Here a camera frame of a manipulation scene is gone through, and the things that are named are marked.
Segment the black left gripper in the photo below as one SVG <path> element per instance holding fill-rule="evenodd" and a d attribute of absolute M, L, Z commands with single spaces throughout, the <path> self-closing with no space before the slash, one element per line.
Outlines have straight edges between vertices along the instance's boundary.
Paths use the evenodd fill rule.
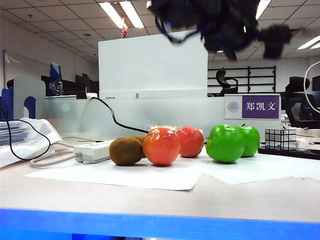
<path fill-rule="evenodd" d="M 224 49 L 242 50 L 252 41 L 264 43 L 264 59 L 279 59 L 283 47 L 292 38 L 287 25 L 272 25 L 260 29 L 253 18 L 226 15 L 224 17 Z"/>

